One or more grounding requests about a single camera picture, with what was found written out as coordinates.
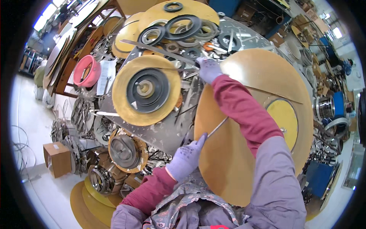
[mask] metal rod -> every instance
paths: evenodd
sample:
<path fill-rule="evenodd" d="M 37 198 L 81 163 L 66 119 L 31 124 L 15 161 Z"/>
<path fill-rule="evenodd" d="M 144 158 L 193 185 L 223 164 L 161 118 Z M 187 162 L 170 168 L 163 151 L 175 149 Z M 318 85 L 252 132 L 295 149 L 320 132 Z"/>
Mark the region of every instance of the metal rod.
<path fill-rule="evenodd" d="M 211 137 L 211 135 L 213 135 L 213 133 L 215 133 L 223 124 L 226 120 L 228 120 L 229 117 L 226 117 L 224 120 L 222 120 L 222 122 L 215 128 L 213 129 L 213 131 L 207 136 L 206 140 Z"/>

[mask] orange ring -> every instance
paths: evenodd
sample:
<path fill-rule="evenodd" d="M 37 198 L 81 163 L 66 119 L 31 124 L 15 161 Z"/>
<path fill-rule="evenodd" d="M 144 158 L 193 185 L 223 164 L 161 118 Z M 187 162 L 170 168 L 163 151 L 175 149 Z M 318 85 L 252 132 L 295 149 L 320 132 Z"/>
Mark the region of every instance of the orange ring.
<path fill-rule="evenodd" d="M 206 42 L 204 45 L 203 45 L 203 48 L 206 49 L 207 51 L 211 51 L 213 50 L 213 48 L 211 47 L 208 47 L 208 45 L 212 45 L 211 42 Z"/>

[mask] round plywood board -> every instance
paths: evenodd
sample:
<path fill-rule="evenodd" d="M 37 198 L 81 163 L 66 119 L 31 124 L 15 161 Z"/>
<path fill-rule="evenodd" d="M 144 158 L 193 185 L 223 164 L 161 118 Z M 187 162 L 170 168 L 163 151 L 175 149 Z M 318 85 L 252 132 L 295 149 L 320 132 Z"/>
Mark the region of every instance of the round plywood board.
<path fill-rule="evenodd" d="M 119 52 L 131 52 L 135 47 L 134 45 L 120 42 L 122 39 L 137 41 L 140 31 L 138 30 L 138 23 L 131 23 L 123 27 L 115 39 L 115 49 Z"/>
<path fill-rule="evenodd" d="M 237 52 L 221 64 L 221 69 L 245 85 L 256 85 L 260 90 L 249 91 L 264 108 L 279 99 L 265 90 L 302 102 L 289 102 L 298 119 L 298 137 L 292 151 L 295 175 L 298 175 L 308 158 L 313 138 L 311 102 L 299 74 L 286 60 L 262 49 Z M 210 133 L 225 117 L 214 100 L 212 87 L 205 85 L 197 107 L 194 138 L 197 140 L 203 132 Z M 243 207 L 249 204 L 255 159 L 235 121 L 229 119 L 206 141 L 199 168 L 210 189 L 226 202 Z"/>
<path fill-rule="evenodd" d="M 145 28 L 149 27 L 149 24 L 153 21 L 159 19 L 167 19 L 170 20 L 176 16 L 183 15 L 183 14 L 192 14 L 201 19 L 206 19 L 215 24 L 220 24 L 219 16 L 217 12 L 209 7 L 208 5 L 201 3 L 199 1 L 192 1 L 192 0 L 179 0 L 181 4 L 183 4 L 182 10 L 175 12 L 175 13 L 168 13 L 164 10 L 164 6 L 167 3 L 176 2 L 176 1 L 165 1 L 159 4 L 154 5 L 150 9 L 146 10 L 144 13 L 143 18 L 139 21 L 139 29 L 140 31 L 144 30 Z"/>
<path fill-rule="evenodd" d="M 82 196 L 85 202 L 85 205 L 88 207 L 89 211 L 102 223 L 111 226 L 111 219 L 113 216 L 113 212 L 115 208 L 108 207 L 97 201 L 87 190 L 86 187 L 83 187 Z"/>
<path fill-rule="evenodd" d="M 86 189 L 88 190 L 88 192 L 100 203 L 108 206 L 108 207 L 113 207 L 116 208 L 119 203 L 121 203 L 121 201 L 123 200 L 122 197 L 120 197 L 119 195 L 109 195 L 109 196 L 103 196 L 102 194 L 100 194 L 99 192 L 97 192 L 97 190 L 95 190 L 92 186 L 92 184 L 90 183 L 88 177 L 85 178 L 84 180 L 84 184 Z"/>
<path fill-rule="evenodd" d="M 140 12 L 134 15 L 131 15 L 129 18 L 124 21 L 123 26 L 130 24 L 131 22 L 139 21 L 143 17 L 144 12 Z"/>
<path fill-rule="evenodd" d="M 130 132 L 126 131 L 125 129 L 123 128 L 120 128 L 119 130 L 115 130 L 112 132 L 111 136 L 109 137 L 109 140 L 108 140 L 108 152 L 111 151 L 111 139 L 116 136 L 116 135 L 120 135 L 120 134 L 124 134 L 126 133 L 128 136 L 132 136 Z M 147 164 L 147 159 L 149 157 L 149 153 L 147 152 L 147 145 L 144 141 L 140 140 L 139 138 L 137 137 L 132 137 L 132 140 L 134 141 L 135 143 L 135 147 L 137 150 L 140 151 L 141 153 L 141 157 L 140 157 L 140 163 L 139 165 L 136 167 L 136 168 L 133 168 L 133 169 L 125 169 L 119 165 L 117 165 L 115 162 L 113 162 L 117 168 L 119 168 L 119 170 L 125 172 L 125 173 L 138 173 L 140 172 L 141 170 L 143 170 Z"/>
<path fill-rule="evenodd" d="M 71 191 L 70 205 L 71 210 L 83 229 L 108 229 L 109 227 L 98 220 L 86 206 L 82 190 L 84 182 L 77 183 Z"/>
<path fill-rule="evenodd" d="M 133 109 L 126 98 L 127 85 L 130 79 L 138 71 L 149 68 L 170 68 L 174 65 L 164 57 L 157 55 L 145 55 L 129 61 L 117 74 L 112 87 L 112 101 L 116 112 L 120 117 L 132 125 L 149 126 L 164 119 L 174 109 L 180 95 L 180 76 L 176 71 L 161 69 L 166 75 L 170 91 L 165 103 L 156 111 L 141 113 Z"/>

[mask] window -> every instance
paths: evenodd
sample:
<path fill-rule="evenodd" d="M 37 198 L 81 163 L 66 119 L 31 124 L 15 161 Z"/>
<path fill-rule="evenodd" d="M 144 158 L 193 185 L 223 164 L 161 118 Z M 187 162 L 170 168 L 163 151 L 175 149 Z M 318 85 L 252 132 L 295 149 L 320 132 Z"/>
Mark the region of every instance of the window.
<path fill-rule="evenodd" d="M 49 4 L 45 11 L 43 11 L 42 15 L 46 18 L 46 20 L 48 20 L 56 10 L 56 6 Z"/>
<path fill-rule="evenodd" d="M 333 33 L 334 33 L 334 35 L 336 36 L 337 39 L 342 37 L 341 31 L 339 30 L 338 27 L 333 29 Z"/>
<path fill-rule="evenodd" d="M 62 3 L 64 3 L 65 0 L 53 0 L 52 2 L 57 6 L 60 7 Z"/>
<path fill-rule="evenodd" d="M 45 26 L 46 22 L 47 22 L 47 19 L 41 15 L 40 18 L 38 19 L 38 21 L 33 26 L 33 28 L 37 31 L 40 31 Z"/>

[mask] cardboard box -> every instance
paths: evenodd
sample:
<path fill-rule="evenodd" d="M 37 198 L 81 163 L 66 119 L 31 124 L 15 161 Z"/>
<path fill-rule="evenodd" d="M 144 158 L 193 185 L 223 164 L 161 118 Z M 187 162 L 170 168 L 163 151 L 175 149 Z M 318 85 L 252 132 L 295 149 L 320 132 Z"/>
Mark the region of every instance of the cardboard box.
<path fill-rule="evenodd" d="M 269 41 L 272 41 L 274 45 L 278 48 L 285 40 L 280 36 L 279 33 L 275 33 L 273 36 L 271 36 Z"/>
<path fill-rule="evenodd" d="M 313 58 L 313 63 L 314 63 L 314 64 L 319 64 L 318 57 L 316 56 L 316 54 L 315 54 L 315 53 L 312 53 L 312 54 L 311 54 L 311 57 Z"/>
<path fill-rule="evenodd" d="M 318 80 L 321 81 L 322 75 L 321 75 L 321 70 L 320 70 L 319 65 L 318 64 L 313 64 L 312 69 L 313 69 L 314 75 L 317 77 Z"/>
<path fill-rule="evenodd" d="M 133 188 L 138 188 L 142 182 L 143 177 L 141 175 L 131 174 L 125 180 L 125 183 Z"/>
<path fill-rule="evenodd" d="M 246 3 L 242 3 L 239 6 L 238 10 L 236 11 L 236 14 L 239 17 L 241 17 L 242 19 L 244 19 L 246 21 L 250 21 L 255 12 L 256 12 L 256 10 L 254 9 L 253 6 L 250 7 Z"/>
<path fill-rule="evenodd" d="M 61 142 L 44 144 L 43 154 L 46 167 L 50 169 L 54 178 L 71 172 L 70 150 Z"/>
<path fill-rule="evenodd" d="M 310 6 L 307 3 L 304 3 L 302 5 L 302 9 L 306 12 L 306 11 L 310 10 Z"/>

